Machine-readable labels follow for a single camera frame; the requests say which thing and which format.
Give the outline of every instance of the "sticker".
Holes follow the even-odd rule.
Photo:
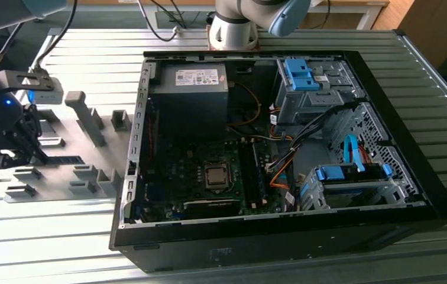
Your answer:
[[[315,76],[315,80],[319,81],[319,82],[321,82],[321,81],[327,81],[328,82],[328,78],[327,78],[325,75],[324,76]]]
[[[287,199],[288,203],[293,205],[295,198],[293,198],[293,195],[289,192],[287,192],[287,194],[285,194],[285,199]]]
[[[217,70],[179,70],[176,71],[176,86],[217,85]]]
[[[271,124],[276,125],[277,124],[277,116],[275,116],[273,114],[269,116],[271,119]]]
[[[227,260],[229,255],[232,253],[232,248],[213,248],[209,250],[209,261],[211,262],[220,262],[223,260]]]

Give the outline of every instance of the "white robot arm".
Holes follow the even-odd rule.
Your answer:
[[[299,27],[311,0],[216,0],[209,44],[216,50],[251,50],[257,43],[256,26],[277,37]]]

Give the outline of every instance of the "power supply label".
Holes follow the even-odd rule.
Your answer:
[[[179,70],[176,71],[176,86],[217,85],[217,70]]]

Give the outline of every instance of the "perforated metal panel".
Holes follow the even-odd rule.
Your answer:
[[[377,116],[369,104],[363,104],[355,111],[347,111],[332,119],[337,121],[337,124],[328,124],[327,131],[331,136],[331,151],[333,160],[343,163],[343,150],[340,148],[344,142],[345,136],[353,134],[359,141],[361,141],[363,147],[368,150],[372,161],[375,163],[387,163],[393,169],[395,179],[399,182],[399,186],[407,195],[408,193],[419,193],[417,187],[411,179],[409,174],[405,170],[404,162],[397,154],[393,147],[384,147],[379,145],[379,141],[389,140],[385,130],[381,127]]]
[[[171,31],[161,32],[167,37]],[[447,86],[404,37],[387,31],[260,33],[264,50],[359,50],[447,187]],[[99,113],[133,112],[143,52],[204,50],[205,31],[164,43],[148,30],[69,30],[47,58]],[[113,199],[7,204],[0,189],[0,283],[447,284],[447,227],[367,254],[145,275],[108,250]]]

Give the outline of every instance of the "orange wire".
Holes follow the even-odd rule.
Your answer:
[[[275,135],[272,134],[272,130],[273,130],[273,125],[271,125],[269,137],[271,137],[271,138],[281,138],[281,136],[275,136]],[[293,140],[293,138],[292,138],[291,135],[287,135],[285,138],[287,138],[287,140],[289,140],[289,141]]]
[[[273,178],[272,178],[272,180],[271,180],[271,182],[269,182],[269,186],[273,186],[273,185],[276,184],[275,181],[276,181],[277,177],[280,176],[281,172],[285,170],[288,164],[292,162],[292,160],[293,160],[293,156],[295,156],[295,153],[293,153],[293,155],[292,155],[292,158],[289,158],[289,160],[285,162],[285,164],[283,165],[283,167],[281,167],[280,170],[277,171],[276,175],[273,176]]]
[[[247,90],[247,92],[251,94],[251,96],[253,97],[253,100],[256,102],[256,114],[255,114],[255,116],[251,120],[231,123],[229,126],[240,126],[240,125],[245,125],[248,123],[252,123],[260,116],[260,101],[259,101],[259,98],[256,97],[255,93],[248,89],[247,86],[244,86],[241,83],[237,83],[237,82],[236,82],[236,84],[240,85]]]
[[[281,184],[279,184],[279,183],[273,183],[271,186],[272,186],[273,188],[284,188],[284,189],[289,189],[287,185],[281,185]]]

